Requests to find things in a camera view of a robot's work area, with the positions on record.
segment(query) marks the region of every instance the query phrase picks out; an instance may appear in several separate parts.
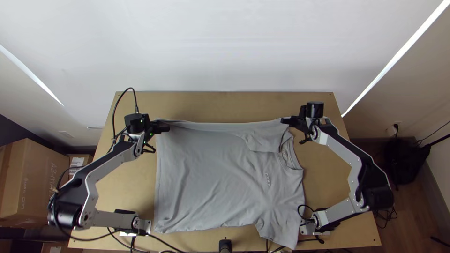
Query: cardboard box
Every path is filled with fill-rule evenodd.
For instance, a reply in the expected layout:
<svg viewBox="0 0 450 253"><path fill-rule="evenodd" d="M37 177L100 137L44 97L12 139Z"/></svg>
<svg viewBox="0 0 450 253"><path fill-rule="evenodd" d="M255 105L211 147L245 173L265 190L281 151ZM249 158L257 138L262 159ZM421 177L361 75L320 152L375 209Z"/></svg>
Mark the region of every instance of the cardboard box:
<svg viewBox="0 0 450 253"><path fill-rule="evenodd" d="M68 155L69 161L70 161L70 168L74 167L73 169L69 170L69 179L71 179L75 172L77 172L81 168L76 168L79 166L85 166L90 163L92 163L92 160L94 159L91 155Z"/></svg>
<svg viewBox="0 0 450 253"><path fill-rule="evenodd" d="M51 188L69 158L30 139L0 147L0 226L36 228L47 224ZM61 184L67 182L63 177Z"/></svg>
<svg viewBox="0 0 450 253"><path fill-rule="evenodd" d="M41 253L82 253L83 249L68 248L67 242L43 243Z"/></svg>

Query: light strip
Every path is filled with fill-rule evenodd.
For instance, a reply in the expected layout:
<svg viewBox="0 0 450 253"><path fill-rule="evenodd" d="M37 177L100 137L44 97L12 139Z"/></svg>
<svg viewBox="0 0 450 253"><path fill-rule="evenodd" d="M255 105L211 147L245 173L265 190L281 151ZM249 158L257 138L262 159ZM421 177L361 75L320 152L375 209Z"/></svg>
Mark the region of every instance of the light strip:
<svg viewBox="0 0 450 253"><path fill-rule="evenodd" d="M386 64L384 69L375 77L375 79L367 86L363 92L356 98L355 101L348 107L348 109L341 115L344 117L377 83L383 76L403 57L403 55L411 48L414 43L422 36L422 34L430 27L430 25L441 15L441 13L450 4L450 0L444 0L436 8L436 10L425 20L425 22L417 29L417 31L411 36L411 38L400 48L400 50L392 57L392 59Z"/></svg>
<svg viewBox="0 0 450 253"><path fill-rule="evenodd" d="M45 90L50 96L52 96L58 103L64 106L61 101L53 94L53 92L45 85L23 62L21 62L10 51L0 45L0 52L2 52L8 59L10 59L16 66L19 67L27 76L29 76L35 83L37 83L43 90Z"/></svg>

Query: black bag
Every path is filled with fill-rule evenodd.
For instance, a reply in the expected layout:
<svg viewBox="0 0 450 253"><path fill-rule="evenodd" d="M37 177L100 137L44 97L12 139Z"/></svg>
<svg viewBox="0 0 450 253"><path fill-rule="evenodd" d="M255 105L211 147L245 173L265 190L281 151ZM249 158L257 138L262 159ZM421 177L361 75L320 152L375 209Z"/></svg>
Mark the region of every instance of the black bag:
<svg viewBox="0 0 450 253"><path fill-rule="evenodd" d="M394 184L405 185L413 182L430 150L431 145L419 148L401 139L388 142L384 149L384 160Z"/></svg>

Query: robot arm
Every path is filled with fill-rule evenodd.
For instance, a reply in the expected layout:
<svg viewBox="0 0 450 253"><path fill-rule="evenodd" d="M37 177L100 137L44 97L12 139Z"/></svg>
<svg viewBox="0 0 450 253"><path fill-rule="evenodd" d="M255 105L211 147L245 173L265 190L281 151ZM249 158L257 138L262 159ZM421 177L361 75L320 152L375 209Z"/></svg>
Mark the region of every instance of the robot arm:
<svg viewBox="0 0 450 253"><path fill-rule="evenodd" d="M311 217L313 222L300 227L302 234L329 233L340 221L371 209L393 205L386 174L376 166L372 157L339 135L331 121L323 117L322 102L302 106L299 116L282 119L281 123L301 130L305 134L301 143L314 141L326 145L352 167L348 177L348 197L330 208L315 210ZM148 145L148 141L155 134L170 130L163 122L150 121L148 114L127 115L125 124L126 131L111 152L77 171L51 197L47 216L49 224L77 230L92 226L113 227L140 235L150 232L151 221L140 219L133 211L117 209L104 212L95 208L98 200L95 184L122 163L133 161L144 152L154 153L155 149ZM124 135L129 137L128 141L124 141Z"/></svg>
<svg viewBox="0 0 450 253"><path fill-rule="evenodd" d="M301 144L313 141L326 145L351 166L347 178L348 197L332 207L315 210L311 216L313 222L300 227L302 234L328 234L343 220L369 210L393 206L393 194L386 174L370 155L339 135L330 119L323 116L323 102L309 102L301 106L299 116L281 119L281 123L305 134Z"/></svg>
<svg viewBox="0 0 450 253"><path fill-rule="evenodd" d="M142 220L133 211L99 211L96 183L122 163L137 159L142 153L155 153L148 141L155 135L170 130L160 121L150 121L148 114L134 113L125 117L126 130L113 150L100 159L84 166L50 199L48 223L71 229L88 229L92 226L113 227L128 233L146 235L150 232L150 220Z"/></svg>

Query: wooden table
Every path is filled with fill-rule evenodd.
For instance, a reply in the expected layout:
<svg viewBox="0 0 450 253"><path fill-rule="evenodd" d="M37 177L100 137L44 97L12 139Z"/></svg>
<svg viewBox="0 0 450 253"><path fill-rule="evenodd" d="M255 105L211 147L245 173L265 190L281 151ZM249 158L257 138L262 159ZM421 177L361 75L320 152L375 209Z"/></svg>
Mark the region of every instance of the wooden table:
<svg viewBox="0 0 450 253"><path fill-rule="evenodd" d="M120 95L117 92L114 105ZM325 102L324 115L329 117L348 138L344 122L333 93L329 92L137 92L141 113L150 119L183 119L195 122L242 123L271 120L298 115L300 106L308 101ZM94 159L103 156L111 145L113 106L108 114ZM134 100L126 94L119 103L115 115L116 132L125 127L123 117L134 113ZM350 166L322 145L308 142L300 145L303 133L290 129L295 136L295 152L304 172L306 204L312 208L330 207L343 200L349 192L347 176ZM97 209L114 211L116 208L137 211L141 218L153 219L156 155L143 154L137 160L121 165L97 183L99 200ZM106 228L74 231L73 235L93 238L107 233ZM206 231L155 234L183 251L217 251L218 242L231 239L234 251L265 251L266 241L261 239L254 225L216 228ZM325 244L304 242L297 249L332 249L381 245L378 230L371 212L343 221L329 236L321 236ZM120 238L129 245L131 238ZM162 251L169 248L153 238L138 237L138 249ZM112 237L83 242L70 240L69 247L91 249L121 249L125 247ZM274 250L277 244L269 242Z"/></svg>

